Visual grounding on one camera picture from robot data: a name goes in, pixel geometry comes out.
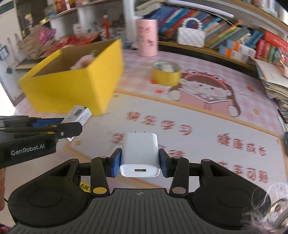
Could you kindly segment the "small black phone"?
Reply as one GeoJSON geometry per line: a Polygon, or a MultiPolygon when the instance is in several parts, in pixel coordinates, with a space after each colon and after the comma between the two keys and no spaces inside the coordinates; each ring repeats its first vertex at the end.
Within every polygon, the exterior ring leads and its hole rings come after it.
{"type": "Polygon", "coordinates": [[[278,109],[278,113],[280,114],[283,121],[288,124],[288,111],[286,109],[278,109]]]}

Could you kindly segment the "orange blue white box upper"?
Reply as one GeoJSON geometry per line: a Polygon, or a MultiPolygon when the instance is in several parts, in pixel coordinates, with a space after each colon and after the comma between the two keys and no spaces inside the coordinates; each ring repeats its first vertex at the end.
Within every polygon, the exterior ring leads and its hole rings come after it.
{"type": "Polygon", "coordinates": [[[230,39],[227,40],[226,44],[227,48],[240,52],[246,56],[249,56],[251,58],[255,58],[256,56],[256,51],[248,46],[245,46],[243,44],[240,44],[238,42],[232,41],[230,39]]]}

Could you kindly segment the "stack of papers and workbooks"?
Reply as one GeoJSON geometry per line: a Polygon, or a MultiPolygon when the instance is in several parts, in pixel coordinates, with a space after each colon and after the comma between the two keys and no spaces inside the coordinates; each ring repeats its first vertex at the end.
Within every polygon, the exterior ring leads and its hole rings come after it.
{"type": "Polygon", "coordinates": [[[275,99],[280,108],[287,110],[287,77],[271,63],[254,58],[252,60],[268,98],[275,99]]]}

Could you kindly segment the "pink cartoon desk mat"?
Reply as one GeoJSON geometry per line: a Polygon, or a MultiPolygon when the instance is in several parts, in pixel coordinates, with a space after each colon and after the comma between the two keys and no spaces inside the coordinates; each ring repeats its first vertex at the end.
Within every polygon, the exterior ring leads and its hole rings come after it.
{"type": "Polygon", "coordinates": [[[80,136],[59,141],[57,151],[7,170],[6,193],[70,158],[81,162],[109,156],[122,146],[128,132],[152,132],[170,156],[199,163],[209,158],[245,179],[268,189],[287,180],[287,156],[281,138],[277,107],[265,96],[261,83],[249,76],[205,60],[160,52],[143,58],[124,50],[125,72],[106,113],[92,116],[80,136]],[[168,88],[151,79],[152,63],[173,61],[225,78],[241,109],[233,118],[203,106],[182,104],[167,96],[168,88]]]}

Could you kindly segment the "red patterned paper pile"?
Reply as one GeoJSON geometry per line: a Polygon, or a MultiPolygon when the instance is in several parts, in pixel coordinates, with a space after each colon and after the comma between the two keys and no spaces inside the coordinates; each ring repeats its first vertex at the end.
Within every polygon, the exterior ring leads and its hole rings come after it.
{"type": "Polygon", "coordinates": [[[101,33],[82,33],[70,36],[63,36],[48,47],[47,53],[53,53],[67,46],[83,46],[86,44],[101,41],[101,33]]]}

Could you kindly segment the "pink cylindrical pen holder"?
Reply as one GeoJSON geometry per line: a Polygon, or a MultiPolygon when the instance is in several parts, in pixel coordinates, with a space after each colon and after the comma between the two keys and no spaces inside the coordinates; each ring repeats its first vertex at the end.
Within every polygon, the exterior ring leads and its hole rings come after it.
{"type": "Polygon", "coordinates": [[[137,19],[136,35],[140,56],[153,57],[158,54],[158,21],[156,19],[137,19]]]}

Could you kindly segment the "small white card box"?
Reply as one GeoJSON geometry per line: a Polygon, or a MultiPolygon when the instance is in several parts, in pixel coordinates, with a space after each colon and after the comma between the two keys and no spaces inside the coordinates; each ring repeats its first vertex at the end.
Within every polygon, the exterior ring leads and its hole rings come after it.
{"type": "Polygon", "coordinates": [[[64,125],[64,133],[61,133],[61,138],[66,138],[71,142],[75,136],[81,134],[84,124],[91,116],[92,113],[87,107],[74,106],[61,122],[64,125]]]}

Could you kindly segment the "white quilted pearl handbag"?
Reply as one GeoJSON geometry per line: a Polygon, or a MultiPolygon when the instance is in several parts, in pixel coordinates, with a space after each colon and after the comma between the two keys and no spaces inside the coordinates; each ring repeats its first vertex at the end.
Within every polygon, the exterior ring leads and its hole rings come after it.
{"type": "Polygon", "coordinates": [[[177,31],[177,43],[180,45],[204,48],[206,33],[202,30],[202,23],[194,17],[188,17],[182,22],[182,26],[177,31]],[[187,25],[190,21],[197,23],[197,28],[188,28],[187,25]]]}

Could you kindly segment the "row of books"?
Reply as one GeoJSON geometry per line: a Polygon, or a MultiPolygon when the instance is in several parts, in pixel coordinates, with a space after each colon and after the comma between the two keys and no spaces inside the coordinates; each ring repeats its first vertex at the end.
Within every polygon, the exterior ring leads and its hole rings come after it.
{"type": "MultiPolygon", "coordinates": [[[[188,1],[148,1],[136,7],[135,15],[158,21],[158,35],[162,41],[177,43],[177,31],[184,19],[194,17],[201,21],[206,33],[204,48],[218,50],[226,46],[227,40],[238,42],[256,51],[255,59],[278,63],[282,55],[287,55],[287,42],[266,29],[244,25],[233,21],[233,15],[208,6],[188,1]]],[[[197,28],[190,21],[188,28],[197,28]]]]}

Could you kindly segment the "yellow tape roll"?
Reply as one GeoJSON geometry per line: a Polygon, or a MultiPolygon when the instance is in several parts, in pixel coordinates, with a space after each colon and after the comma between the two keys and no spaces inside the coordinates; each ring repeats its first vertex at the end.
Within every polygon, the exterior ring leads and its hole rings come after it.
{"type": "Polygon", "coordinates": [[[176,86],[181,78],[181,67],[170,61],[157,61],[152,65],[153,81],[163,86],[176,86]]]}

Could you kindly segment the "red hanging tassel doll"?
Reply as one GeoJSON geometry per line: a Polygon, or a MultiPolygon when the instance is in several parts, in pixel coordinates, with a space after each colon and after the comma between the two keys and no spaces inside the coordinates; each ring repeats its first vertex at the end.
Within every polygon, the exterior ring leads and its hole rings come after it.
{"type": "Polygon", "coordinates": [[[110,32],[109,32],[108,15],[103,15],[103,25],[104,25],[104,28],[105,28],[105,38],[109,39],[110,38],[110,32]]]}

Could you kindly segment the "yellow cardboard box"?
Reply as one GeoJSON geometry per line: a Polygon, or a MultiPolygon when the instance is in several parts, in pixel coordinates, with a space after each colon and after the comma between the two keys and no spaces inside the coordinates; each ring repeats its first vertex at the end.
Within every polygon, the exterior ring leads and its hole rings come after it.
{"type": "Polygon", "coordinates": [[[37,112],[64,114],[78,105],[100,116],[106,112],[123,72],[122,41],[110,39],[57,50],[27,72],[19,84],[37,112]],[[70,70],[93,50],[97,56],[89,66],[70,70]]]}

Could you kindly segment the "white usb charger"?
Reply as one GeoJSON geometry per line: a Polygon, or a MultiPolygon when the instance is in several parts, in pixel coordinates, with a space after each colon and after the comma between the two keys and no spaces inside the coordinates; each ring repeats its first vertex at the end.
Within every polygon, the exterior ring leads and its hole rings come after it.
{"type": "Polygon", "coordinates": [[[124,177],[148,178],[160,174],[158,139],[155,133],[127,133],[121,149],[120,172],[124,177]]]}

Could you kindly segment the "orange blue white box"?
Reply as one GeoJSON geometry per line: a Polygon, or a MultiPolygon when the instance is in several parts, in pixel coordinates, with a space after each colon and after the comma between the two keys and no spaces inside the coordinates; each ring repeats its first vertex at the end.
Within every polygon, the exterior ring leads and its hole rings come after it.
{"type": "Polygon", "coordinates": [[[245,63],[247,63],[249,60],[247,55],[231,50],[222,45],[219,46],[219,54],[245,63]]]}
{"type": "Polygon", "coordinates": [[[255,58],[256,56],[256,51],[248,46],[245,46],[243,44],[240,44],[238,42],[232,41],[230,39],[227,40],[226,44],[227,48],[240,52],[246,56],[249,56],[251,58],[255,58]]]}

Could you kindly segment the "large pink plush pig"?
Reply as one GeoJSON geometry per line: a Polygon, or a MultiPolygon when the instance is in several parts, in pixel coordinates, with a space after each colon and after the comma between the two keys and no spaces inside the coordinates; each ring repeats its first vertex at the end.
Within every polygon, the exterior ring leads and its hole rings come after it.
{"type": "Polygon", "coordinates": [[[90,54],[81,57],[72,67],[70,67],[70,70],[86,68],[95,60],[96,56],[96,50],[93,50],[90,54]]]}

